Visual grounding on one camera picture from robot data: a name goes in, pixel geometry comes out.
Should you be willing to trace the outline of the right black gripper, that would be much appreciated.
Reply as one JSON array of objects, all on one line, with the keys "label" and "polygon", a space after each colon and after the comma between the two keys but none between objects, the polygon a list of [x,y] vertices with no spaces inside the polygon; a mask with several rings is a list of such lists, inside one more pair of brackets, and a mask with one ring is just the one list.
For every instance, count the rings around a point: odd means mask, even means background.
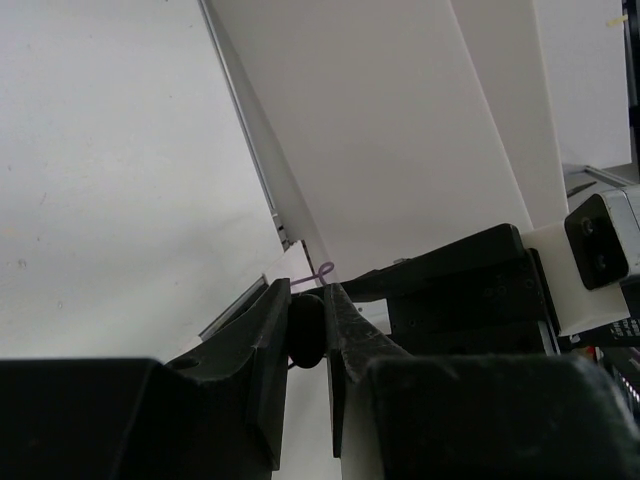
[{"label": "right black gripper", "polygon": [[414,355],[560,352],[539,255],[511,224],[341,286],[353,303],[385,301],[390,339]]}]

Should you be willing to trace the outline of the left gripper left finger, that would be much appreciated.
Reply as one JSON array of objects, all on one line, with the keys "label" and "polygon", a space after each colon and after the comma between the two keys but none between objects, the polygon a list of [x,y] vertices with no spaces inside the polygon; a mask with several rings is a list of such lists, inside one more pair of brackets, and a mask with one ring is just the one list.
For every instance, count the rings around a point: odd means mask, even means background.
[{"label": "left gripper left finger", "polygon": [[280,466],[291,301],[277,280],[239,317],[167,367],[195,385],[181,450],[191,471],[274,471]]}]

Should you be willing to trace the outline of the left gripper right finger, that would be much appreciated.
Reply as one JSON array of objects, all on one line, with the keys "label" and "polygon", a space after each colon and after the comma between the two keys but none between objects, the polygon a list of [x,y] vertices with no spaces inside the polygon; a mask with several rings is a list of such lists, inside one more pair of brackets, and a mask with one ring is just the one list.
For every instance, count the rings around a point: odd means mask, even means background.
[{"label": "left gripper right finger", "polygon": [[333,456],[340,458],[347,387],[363,378],[371,361],[410,354],[358,312],[341,284],[326,286],[323,295],[332,449]]}]

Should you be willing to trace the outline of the green black highlighter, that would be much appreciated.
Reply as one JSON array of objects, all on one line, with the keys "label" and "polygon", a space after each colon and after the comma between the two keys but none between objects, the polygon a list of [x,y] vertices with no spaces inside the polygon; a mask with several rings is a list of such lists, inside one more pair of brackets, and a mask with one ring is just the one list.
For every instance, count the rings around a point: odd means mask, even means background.
[{"label": "green black highlighter", "polygon": [[314,368],[326,351],[325,307],[315,295],[295,297],[288,308],[287,352],[302,369]]}]

